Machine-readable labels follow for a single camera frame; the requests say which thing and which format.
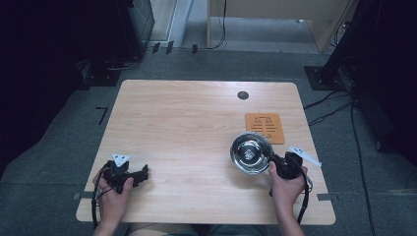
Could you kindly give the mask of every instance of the stainless steel bowl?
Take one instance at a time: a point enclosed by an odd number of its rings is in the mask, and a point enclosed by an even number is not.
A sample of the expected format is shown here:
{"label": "stainless steel bowl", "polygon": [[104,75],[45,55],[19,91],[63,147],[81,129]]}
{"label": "stainless steel bowl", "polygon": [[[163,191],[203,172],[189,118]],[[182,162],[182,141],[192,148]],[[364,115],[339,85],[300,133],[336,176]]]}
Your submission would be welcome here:
{"label": "stainless steel bowl", "polygon": [[272,153],[269,140],[260,133],[245,132],[233,141],[230,156],[235,165],[245,173],[259,174],[269,166]]}

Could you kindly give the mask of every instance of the black cable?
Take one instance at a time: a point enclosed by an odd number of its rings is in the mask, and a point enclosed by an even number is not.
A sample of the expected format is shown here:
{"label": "black cable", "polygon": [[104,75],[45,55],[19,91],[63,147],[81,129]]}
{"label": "black cable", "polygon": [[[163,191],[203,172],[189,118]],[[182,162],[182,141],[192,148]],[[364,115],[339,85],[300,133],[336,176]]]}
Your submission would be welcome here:
{"label": "black cable", "polygon": [[142,57],[138,57],[136,62],[128,67],[116,67],[116,68],[107,68],[109,71],[125,71],[134,68],[136,65],[138,65],[139,61],[141,61]]}
{"label": "black cable", "polygon": [[362,150],[361,150],[361,147],[359,145],[358,135],[356,133],[355,120],[353,119],[354,106],[355,106],[355,104],[352,103],[352,106],[351,106],[351,109],[350,109],[350,119],[351,119],[351,122],[352,122],[352,129],[353,129],[353,135],[355,137],[356,147],[358,149],[359,166],[360,166],[360,170],[361,170],[362,186],[363,186],[364,192],[365,192],[366,206],[367,206],[367,209],[368,209],[369,224],[371,226],[372,235],[375,236],[376,234],[375,234],[375,229],[374,229],[374,221],[372,219],[372,212],[371,212],[371,204],[370,204],[370,201],[369,201],[368,187],[367,187],[366,182],[365,182],[365,174],[364,174],[364,167],[363,167],[363,161],[362,161]]}
{"label": "black cable", "polygon": [[227,0],[224,0],[224,7],[223,7],[223,26],[221,27],[223,35],[221,36],[220,42],[215,47],[209,47],[208,49],[216,49],[220,47],[224,40],[226,39],[226,27],[225,27],[225,19],[226,19],[226,8],[227,8]]}
{"label": "black cable", "polygon": [[115,190],[115,187],[110,187],[108,190],[106,190],[105,192],[102,192],[100,195],[98,195],[97,197],[95,197],[95,200],[96,201],[98,201],[98,199],[101,197],[101,196],[103,196],[104,194],[106,194],[106,193],[108,193],[108,192],[110,192],[110,191],[112,191],[112,190]]}
{"label": "black cable", "polygon": [[303,175],[303,179],[304,179],[304,199],[303,199],[303,204],[301,204],[300,213],[298,214],[298,218],[297,218],[298,224],[300,224],[301,219],[303,219],[304,212],[306,211],[307,206],[309,204],[309,196],[310,196],[309,185],[307,184],[307,176],[304,173],[301,166],[299,166],[299,167],[300,167],[300,172]]}
{"label": "black cable", "polygon": [[105,163],[103,165],[103,167],[101,167],[100,172],[97,175],[97,179],[94,183],[94,191],[92,191],[92,196],[91,196],[91,215],[92,215],[92,224],[93,224],[93,228],[95,229],[98,226],[98,222],[97,222],[97,214],[96,214],[96,208],[97,208],[97,199],[98,197],[96,196],[97,194],[97,189],[98,189],[98,183],[100,182],[101,176],[104,173],[104,170],[107,168],[108,163]]}
{"label": "black cable", "polygon": [[336,47],[338,46],[338,32],[340,31],[340,28],[343,26],[344,22],[342,22],[339,27],[337,28],[336,32],[333,35],[333,42],[330,43],[331,46]]}
{"label": "black cable", "polygon": [[98,109],[98,110],[104,110],[103,114],[101,115],[101,119],[100,119],[100,121],[98,122],[98,125],[101,125],[101,124],[103,123],[103,120],[104,120],[105,114],[107,113],[108,107],[99,107],[99,106],[97,106],[95,109]]}
{"label": "black cable", "polygon": [[323,115],[323,116],[320,116],[320,117],[316,118],[315,120],[313,120],[313,121],[309,122],[309,126],[314,126],[314,125],[316,125],[316,124],[318,124],[318,123],[321,123],[322,121],[324,121],[324,120],[325,120],[326,118],[328,118],[329,116],[331,116],[331,115],[335,114],[337,111],[341,111],[341,110],[343,110],[343,109],[346,109],[346,108],[347,108],[347,107],[349,107],[349,105],[351,105],[352,103],[353,103],[353,102],[349,102],[349,103],[347,103],[347,104],[344,104],[344,105],[340,106],[339,108],[335,109],[334,111],[332,111],[331,113],[329,113],[329,114],[327,114],[327,115]]}
{"label": "black cable", "polygon": [[325,100],[329,100],[329,99],[334,99],[334,98],[346,96],[346,95],[340,95],[340,96],[330,97],[331,95],[333,95],[333,94],[335,94],[337,92],[340,92],[340,91],[348,92],[348,91],[345,91],[345,90],[335,90],[335,91],[332,91],[331,93],[329,93],[328,95],[326,95],[324,98],[322,98],[322,99],[320,99],[320,100],[318,100],[316,102],[313,102],[312,104],[306,105],[305,107],[303,107],[303,109],[306,110],[306,109],[311,108],[313,106],[319,105],[320,103],[324,102]]}

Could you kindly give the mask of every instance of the wooden table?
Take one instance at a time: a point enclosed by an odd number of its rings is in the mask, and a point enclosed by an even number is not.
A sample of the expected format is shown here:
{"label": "wooden table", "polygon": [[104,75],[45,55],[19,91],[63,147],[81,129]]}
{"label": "wooden table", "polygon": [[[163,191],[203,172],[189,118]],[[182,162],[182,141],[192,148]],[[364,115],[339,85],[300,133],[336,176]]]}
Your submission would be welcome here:
{"label": "wooden table", "polygon": [[[208,47],[211,17],[223,17],[225,0],[208,0]],[[343,21],[351,21],[357,0],[227,0],[226,18],[308,20],[323,52]]]}
{"label": "wooden table", "polygon": [[[246,91],[249,98],[238,98]],[[268,172],[249,175],[230,158],[233,140],[246,131],[246,113],[278,113],[286,143],[313,158],[316,150],[298,90],[291,83],[126,81],[120,88],[85,191],[113,152],[131,156],[131,172],[149,165],[149,179],[132,193],[126,222],[275,224]],[[333,224],[321,167],[305,161],[314,182],[303,224]],[[303,196],[294,213],[298,214]],[[77,219],[91,221],[90,199]]]}

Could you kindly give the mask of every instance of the wrist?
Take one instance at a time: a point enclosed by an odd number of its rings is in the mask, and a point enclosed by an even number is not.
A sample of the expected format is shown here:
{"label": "wrist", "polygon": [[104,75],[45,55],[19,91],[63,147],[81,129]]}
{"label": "wrist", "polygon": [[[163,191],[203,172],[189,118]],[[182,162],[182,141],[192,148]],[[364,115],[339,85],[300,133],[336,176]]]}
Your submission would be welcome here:
{"label": "wrist", "polygon": [[295,220],[292,206],[276,205],[275,213],[276,213],[276,218],[278,219],[278,221],[283,221],[283,220],[287,221],[287,220],[293,220],[293,219]]}
{"label": "wrist", "polygon": [[110,236],[117,229],[118,222],[101,220],[94,230],[94,236]]}

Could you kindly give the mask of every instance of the cork coaster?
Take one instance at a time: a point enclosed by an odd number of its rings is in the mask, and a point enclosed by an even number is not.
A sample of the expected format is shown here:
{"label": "cork coaster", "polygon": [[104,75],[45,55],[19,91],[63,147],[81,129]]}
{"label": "cork coaster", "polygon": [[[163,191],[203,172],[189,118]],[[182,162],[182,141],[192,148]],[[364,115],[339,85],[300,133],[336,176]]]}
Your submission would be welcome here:
{"label": "cork coaster", "polygon": [[246,131],[263,134],[272,145],[285,143],[281,121],[276,113],[247,113]]}

